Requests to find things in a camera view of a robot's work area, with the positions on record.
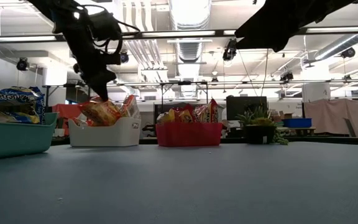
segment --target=computer monitor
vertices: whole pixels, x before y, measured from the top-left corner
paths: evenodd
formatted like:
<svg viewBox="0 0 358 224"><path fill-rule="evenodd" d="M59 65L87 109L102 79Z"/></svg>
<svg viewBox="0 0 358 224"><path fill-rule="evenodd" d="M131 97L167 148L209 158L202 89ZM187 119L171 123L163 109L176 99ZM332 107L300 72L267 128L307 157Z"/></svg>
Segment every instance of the computer monitor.
<svg viewBox="0 0 358 224"><path fill-rule="evenodd" d="M257 107L263 106L267 109L266 96L230 96L226 98L227 120L237 121L239 114L246 110L254 111Z"/></svg>

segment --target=ceiling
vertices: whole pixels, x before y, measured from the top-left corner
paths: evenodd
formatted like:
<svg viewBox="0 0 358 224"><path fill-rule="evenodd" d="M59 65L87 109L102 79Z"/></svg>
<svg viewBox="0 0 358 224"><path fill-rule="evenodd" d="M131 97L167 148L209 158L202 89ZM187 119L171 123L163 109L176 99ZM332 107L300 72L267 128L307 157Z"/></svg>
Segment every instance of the ceiling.
<svg viewBox="0 0 358 224"><path fill-rule="evenodd" d="M171 30L169 12L163 10L167 7L167 1L151 0L151 2L152 24L154 29ZM8 7L8 5L12 3L18 4L22 2L18 0L0 0L1 5L6 5L4 8L0 7L1 35L36 35L51 33L52 23L34 11L34 8L31 7L30 4L28 6L23 4L23 6L20 7ZM263 3L264 1L261 0L258 0L256 5L252 5L251 0L213 0L209 28L237 29L257 12ZM358 4L348 5L330 14L319 24L313 23L309 26L358 26ZM222 60L222 52L229 39L214 38L211 43L205 43L204 45L202 62L206 62L206 64L201 65L200 79L210 81L213 76L212 71L216 71L219 81L223 81L223 79L225 81L248 80L249 77L247 73L252 80L264 80L265 75L267 75L268 80L271 80L272 78L277 78L277 75L280 74L280 72L277 72L280 67L289 60L299 56L302 51L317 51L340 37L341 35L295 36L290 39L285 49L278 53L265 49L241 50L240 53L234 57L230 67L225 67ZM177 77L175 46L168 44L167 39L159 39L157 40L157 44L164 65L168 69L168 78L173 80ZM354 46L354 48L356 50L356 56L353 58L347 58L345 61L340 57L329 59L330 74L328 74L329 77L325 79L341 78L345 72L349 73L358 69L358 45ZM0 50L4 55L11 58L15 58L14 54L18 51L45 50L60 58L69 66L75 63L72 58L69 58L69 49L64 42L1 44ZM123 64L120 67L112 66L111 69L119 74L122 81L139 82L137 76L138 64L131 55L129 63ZM300 72L301 67L300 63L298 63L298 65L293 67L295 79L301 79Z"/></svg>

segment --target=blue bin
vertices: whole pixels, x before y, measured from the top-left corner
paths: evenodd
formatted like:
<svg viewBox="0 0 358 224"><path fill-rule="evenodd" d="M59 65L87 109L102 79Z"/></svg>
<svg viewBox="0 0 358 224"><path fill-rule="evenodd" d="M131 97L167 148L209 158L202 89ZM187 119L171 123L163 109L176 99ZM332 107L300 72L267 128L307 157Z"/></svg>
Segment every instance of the blue bin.
<svg viewBox="0 0 358 224"><path fill-rule="evenodd" d="M284 127L288 128L310 128L311 118L284 119Z"/></svg>
<svg viewBox="0 0 358 224"><path fill-rule="evenodd" d="M45 152L52 142L57 113L46 113L46 125L0 123L0 158Z"/></svg>

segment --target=blue table surface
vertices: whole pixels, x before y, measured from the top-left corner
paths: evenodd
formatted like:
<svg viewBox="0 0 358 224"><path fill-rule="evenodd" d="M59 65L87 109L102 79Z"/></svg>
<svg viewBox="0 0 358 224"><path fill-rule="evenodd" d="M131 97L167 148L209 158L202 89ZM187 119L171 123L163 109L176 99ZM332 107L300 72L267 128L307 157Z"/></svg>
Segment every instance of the blue table surface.
<svg viewBox="0 0 358 224"><path fill-rule="evenodd" d="M55 146L0 160L0 223L358 224L358 146Z"/></svg>

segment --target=pink curtain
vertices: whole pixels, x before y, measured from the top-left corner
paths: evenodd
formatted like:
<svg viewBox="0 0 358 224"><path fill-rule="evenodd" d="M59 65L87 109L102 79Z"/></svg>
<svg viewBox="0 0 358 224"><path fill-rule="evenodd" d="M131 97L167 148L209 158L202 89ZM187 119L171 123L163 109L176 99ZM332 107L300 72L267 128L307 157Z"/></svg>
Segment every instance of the pink curtain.
<svg viewBox="0 0 358 224"><path fill-rule="evenodd" d="M344 118L351 121L358 137L358 100L318 100L305 103L305 116L311 118L315 133L349 134Z"/></svg>

